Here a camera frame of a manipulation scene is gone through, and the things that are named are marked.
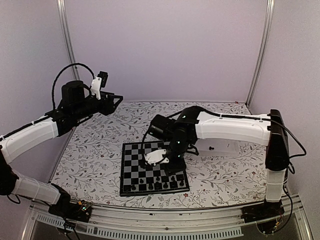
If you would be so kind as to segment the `white plastic tray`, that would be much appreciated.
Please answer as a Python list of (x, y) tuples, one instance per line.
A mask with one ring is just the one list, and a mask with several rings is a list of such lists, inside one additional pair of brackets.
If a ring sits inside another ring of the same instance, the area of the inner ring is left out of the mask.
[(199, 139), (195, 147), (200, 156), (207, 157), (237, 157), (239, 154), (239, 144), (235, 140), (227, 139)]

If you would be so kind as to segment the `black white chessboard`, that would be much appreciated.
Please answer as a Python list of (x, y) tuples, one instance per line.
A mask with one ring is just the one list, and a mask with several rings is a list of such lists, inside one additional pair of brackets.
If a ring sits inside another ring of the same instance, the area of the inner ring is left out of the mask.
[[(153, 194), (175, 194), (188, 192), (190, 190), (189, 181), (185, 171), (180, 171), (172, 175), (166, 175), (164, 165), (146, 166), (142, 168), (140, 161), (142, 160), (141, 143), (124, 143), (122, 145), (121, 168), (120, 168), (120, 187), (119, 195), (121, 197), (147, 196)], [(171, 177), (174, 176), (178, 188), (171, 189)], [(183, 176), (184, 186), (180, 186), (181, 180), (179, 176)], [(144, 183), (140, 184), (140, 179), (144, 179)], [(161, 183), (161, 189), (155, 189), (155, 183)], [(164, 183), (168, 184), (168, 188), (163, 188)], [(153, 184), (153, 190), (149, 190), (148, 185)], [(125, 185), (135, 185), (136, 190), (124, 191)]]

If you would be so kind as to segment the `black rook corner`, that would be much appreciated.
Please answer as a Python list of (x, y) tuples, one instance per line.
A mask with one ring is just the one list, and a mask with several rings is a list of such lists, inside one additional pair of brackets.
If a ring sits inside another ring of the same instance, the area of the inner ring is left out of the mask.
[(124, 189), (124, 191), (128, 192), (128, 191), (131, 190), (131, 186), (130, 186), (130, 185), (125, 185), (125, 186), (123, 187), (123, 189)]

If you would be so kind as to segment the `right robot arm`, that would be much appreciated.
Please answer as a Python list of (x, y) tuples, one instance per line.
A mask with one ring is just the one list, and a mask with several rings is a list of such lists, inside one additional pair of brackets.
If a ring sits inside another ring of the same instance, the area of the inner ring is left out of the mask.
[(264, 202), (253, 208), (244, 207), (242, 212), (244, 215), (259, 213), (262, 218), (269, 218), (276, 211), (282, 211), (282, 191), (290, 163), (289, 131), (278, 110), (272, 109), (269, 114), (241, 115), (191, 106), (176, 115), (177, 119), (173, 119), (158, 114), (151, 121), (147, 133), (169, 145), (165, 150), (143, 153), (147, 165), (165, 164), (169, 173), (185, 170), (184, 155), (196, 149), (198, 140), (223, 139), (265, 146), (267, 183)]

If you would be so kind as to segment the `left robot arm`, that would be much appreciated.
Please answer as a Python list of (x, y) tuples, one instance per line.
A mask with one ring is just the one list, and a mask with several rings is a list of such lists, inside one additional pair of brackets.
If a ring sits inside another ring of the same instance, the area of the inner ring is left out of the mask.
[(0, 194), (19, 195), (46, 202), (49, 211), (61, 217), (70, 217), (75, 204), (60, 186), (40, 182), (13, 170), (10, 164), (32, 148), (64, 134), (99, 113), (108, 116), (115, 112), (123, 96), (101, 91), (106, 85), (95, 77), (91, 86), (73, 80), (61, 88), (61, 101), (57, 107), (0, 138)]

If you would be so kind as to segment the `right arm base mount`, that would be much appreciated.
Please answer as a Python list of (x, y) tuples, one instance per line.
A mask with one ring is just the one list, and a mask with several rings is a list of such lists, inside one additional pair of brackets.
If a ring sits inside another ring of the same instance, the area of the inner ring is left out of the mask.
[(257, 224), (258, 230), (265, 235), (274, 234), (285, 213), (282, 201), (268, 202), (244, 206), (241, 208), (241, 218), (245, 223), (262, 221)]

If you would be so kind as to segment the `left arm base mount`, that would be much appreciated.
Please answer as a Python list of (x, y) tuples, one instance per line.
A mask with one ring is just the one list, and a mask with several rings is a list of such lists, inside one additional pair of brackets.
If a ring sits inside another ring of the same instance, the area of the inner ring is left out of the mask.
[(67, 192), (60, 194), (56, 204), (51, 204), (48, 212), (64, 219), (88, 223), (92, 214), (91, 203), (78, 200), (71, 202), (71, 196)]

